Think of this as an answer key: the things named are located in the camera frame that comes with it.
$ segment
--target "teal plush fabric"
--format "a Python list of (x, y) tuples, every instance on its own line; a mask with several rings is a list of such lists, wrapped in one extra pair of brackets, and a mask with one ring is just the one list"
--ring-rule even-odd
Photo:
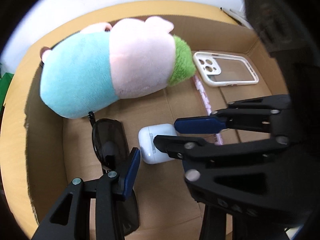
[(79, 118), (119, 99), (110, 74), (109, 36), (76, 33), (53, 48), (43, 66), (40, 97), (54, 112)]

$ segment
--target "metal screw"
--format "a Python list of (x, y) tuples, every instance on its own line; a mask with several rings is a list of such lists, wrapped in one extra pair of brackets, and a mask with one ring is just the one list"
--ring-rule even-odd
[(276, 141), (277, 143), (284, 144), (284, 145), (287, 145), (289, 143), (289, 139), (286, 136), (277, 136)]
[(185, 174), (189, 181), (197, 181), (200, 178), (200, 172), (194, 169), (188, 170)]
[(194, 142), (188, 142), (184, 145), (186, 149), (192, 149), (196, 144)]
[(273, 109), (270, 111), (272, 114), (279, 114), (280, 111), (278, 109)]
[(72, 184), (73, 185), (78, 185), (80, 182), (81, 182), (80, 178), (75, 178), (75, 179), (72, 180)]
[(109, 173), (108, 173), (108, 177), (109, 178), (114, 178), (115, 176), (117, 176), (118, 175), (118, 173), (116, 173), (116, 171), (110, 171)]

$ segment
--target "cardboard box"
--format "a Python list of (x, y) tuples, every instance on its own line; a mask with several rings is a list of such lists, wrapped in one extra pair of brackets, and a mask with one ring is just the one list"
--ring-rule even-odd
[[(236, 25), (212, 6), (180, 1), (134, 2), (104, 8), (62, 25), (37, 41), (20, 63), (7, 94), (1, 129), (0, 164), (5, 194), (12, 213), (29, 237), (73, 178), (86, 181), (102, 175), (92, 148), (89, 120), (62, 118), (40, 99), (41, 47), (53, 46), (95, 22), (114, 24), (124, 17), (146, 15), (162, 15), (173, 22), (172, 34), (184, 39), (193, 51), (224, 52), (249, 60), (260, 78), (257, 85), (211, 88), (204, 84), (213, 110), (225, 108), (230, 101), (287, 93), (277, 63), (268, 56), (254, 31)], [(187, 80), (142, 98), (117, 101), (98, 111), (96, 119), (107, 117), (123, 122), (132, 148), (139, 146), (138, 132), (142, 127), (201, 115), (206, 112), (198, 91), (192, 80)], [(222, 132), (225, 144), (266, 136), (247, 131)], [(156, 165), (141, 162), (134, 185), (141, 225), (126, 239), (199, 238), (204, 207), (192, 199), (183, 176), (178, 160)], [(92, 208), (92, 239), (94, 225)], [(228, 216), (226, 234), (231, 230)]]

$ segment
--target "plush toy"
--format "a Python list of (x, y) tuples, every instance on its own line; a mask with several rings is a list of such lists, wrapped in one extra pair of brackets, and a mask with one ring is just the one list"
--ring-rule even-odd
[(122, 98), (137, 98), (194, 75), (190, 47), (160, 17), (90, 25), (41, 49), (42, 101), (66, 118), (86, 116)]

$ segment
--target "plush toy arm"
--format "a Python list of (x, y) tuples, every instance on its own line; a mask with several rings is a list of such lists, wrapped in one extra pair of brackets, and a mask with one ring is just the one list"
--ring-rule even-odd
[(104, 22), (104, 23), (95, 23), (91, 24), (84, 29), (80, 31), (80, 33), (97, 33), (97, 32), (104, 32), (104, 31), (110, 31), (112, 29), (112, 26), (110, 23)]
[(151, 16), (148, 19), (146, 19), (146, 24), (156, 28), (160, 31), (164, 31), (166, 33), (169, 33), (173, 30), (174, 25), (172, 22), (169, 22), (167, 20), (162, 19), (159, 16)]

